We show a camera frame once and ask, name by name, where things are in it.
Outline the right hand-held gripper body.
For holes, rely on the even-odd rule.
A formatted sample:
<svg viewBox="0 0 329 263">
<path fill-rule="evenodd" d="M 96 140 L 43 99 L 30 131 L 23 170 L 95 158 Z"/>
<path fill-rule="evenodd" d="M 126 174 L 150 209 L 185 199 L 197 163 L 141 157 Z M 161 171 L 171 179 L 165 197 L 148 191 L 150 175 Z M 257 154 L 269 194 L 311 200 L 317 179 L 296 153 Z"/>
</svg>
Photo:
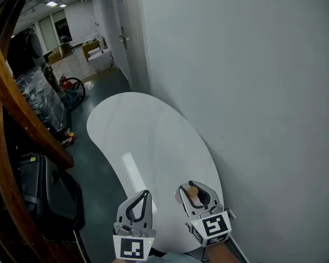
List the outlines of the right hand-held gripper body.
<svg viewBox="0 0 329 263">
<path fill-rule="evenodd" d="M 221 204 L 204 211 L 196 219 L 187 222 L 186 226 L 202 247 L 225 242 L 232 231 L 228 212 L 223 210 Z"/>
</svg>

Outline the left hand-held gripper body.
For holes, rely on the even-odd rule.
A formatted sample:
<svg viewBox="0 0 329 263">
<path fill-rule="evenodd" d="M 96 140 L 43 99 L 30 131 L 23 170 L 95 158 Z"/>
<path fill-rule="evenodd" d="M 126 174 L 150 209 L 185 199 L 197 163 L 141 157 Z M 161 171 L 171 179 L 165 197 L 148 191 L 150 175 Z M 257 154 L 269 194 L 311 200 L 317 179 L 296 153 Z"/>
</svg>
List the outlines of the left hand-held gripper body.
<svg viewBox="0 0 329 263">
<path fill-rule="evenodd" d="M 114 223 L 114 249 L 117 259 L 146 261 L 156 237 L 151 228 Z"/>
</svg>

